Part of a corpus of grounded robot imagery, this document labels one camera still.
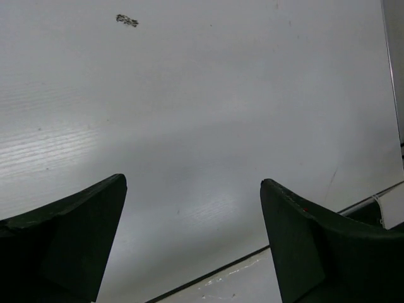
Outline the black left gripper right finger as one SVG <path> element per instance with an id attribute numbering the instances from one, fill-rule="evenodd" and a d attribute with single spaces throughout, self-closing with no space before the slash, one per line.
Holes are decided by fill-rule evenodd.
<path id="1" fill-rule="evenodd" d="M 356 221 L 272 179 L 261 208 L 283 302 L 402 302 L 403 233 Z"/>

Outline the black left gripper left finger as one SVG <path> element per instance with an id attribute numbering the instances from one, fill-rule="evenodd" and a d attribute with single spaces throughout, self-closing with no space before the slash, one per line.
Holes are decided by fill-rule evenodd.
<path id="1" fill-rule="evenodd" d="M 1 220 L 1 302 L 95 302 L 127 190 L 114 174 Z"/>

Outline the aluminium table edge rail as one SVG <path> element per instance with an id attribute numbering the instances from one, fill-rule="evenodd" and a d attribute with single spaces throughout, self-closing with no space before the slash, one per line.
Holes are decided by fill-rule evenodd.
<path id="1" fill-rule="evenodd" d="M 403 232 L 403 182 L 339 211 L 339 214 L 369 225 Z"/>

